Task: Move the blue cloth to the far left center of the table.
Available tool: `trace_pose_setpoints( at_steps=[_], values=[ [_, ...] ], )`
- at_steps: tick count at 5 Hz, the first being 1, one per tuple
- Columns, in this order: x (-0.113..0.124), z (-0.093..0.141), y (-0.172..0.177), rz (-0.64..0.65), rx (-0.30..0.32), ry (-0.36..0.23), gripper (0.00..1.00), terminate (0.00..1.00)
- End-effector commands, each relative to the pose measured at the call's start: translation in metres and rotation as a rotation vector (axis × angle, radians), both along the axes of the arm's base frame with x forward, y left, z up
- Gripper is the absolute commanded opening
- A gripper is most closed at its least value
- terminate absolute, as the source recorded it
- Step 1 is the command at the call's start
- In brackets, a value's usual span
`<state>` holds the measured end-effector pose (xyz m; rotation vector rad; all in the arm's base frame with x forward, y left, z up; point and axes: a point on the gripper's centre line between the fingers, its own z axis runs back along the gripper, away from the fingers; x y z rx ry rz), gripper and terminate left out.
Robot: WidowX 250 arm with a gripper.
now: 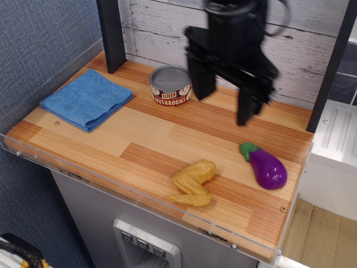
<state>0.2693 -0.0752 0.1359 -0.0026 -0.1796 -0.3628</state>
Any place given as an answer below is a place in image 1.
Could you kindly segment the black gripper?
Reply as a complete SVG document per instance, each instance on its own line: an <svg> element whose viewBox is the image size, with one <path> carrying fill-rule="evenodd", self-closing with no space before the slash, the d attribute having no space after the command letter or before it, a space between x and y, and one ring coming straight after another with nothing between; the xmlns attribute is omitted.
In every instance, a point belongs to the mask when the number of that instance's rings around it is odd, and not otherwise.
<svg viewBox="0 0 357 268"><path fill-rule="evenodd" d="M239 88L238 126L260 113L274 91L278 70L264 55L266 8L206 8L208 27L189 26L187 64L194 93L202 100L219 76Z"/></svg>

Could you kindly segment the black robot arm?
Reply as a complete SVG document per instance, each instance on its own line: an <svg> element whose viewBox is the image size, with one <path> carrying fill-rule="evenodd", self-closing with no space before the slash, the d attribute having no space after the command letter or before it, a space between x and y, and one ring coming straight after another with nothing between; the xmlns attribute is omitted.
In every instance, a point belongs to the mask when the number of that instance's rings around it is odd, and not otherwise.
<svg viewBox="0 0 357 268"><path fill-rule="evenodd" d="M279 71L264 55L267 1L205 1L208 27L189 26L187 66L196 97L216 90L216 77L239 89L237 124L244 126L274 92Z"/></svg>

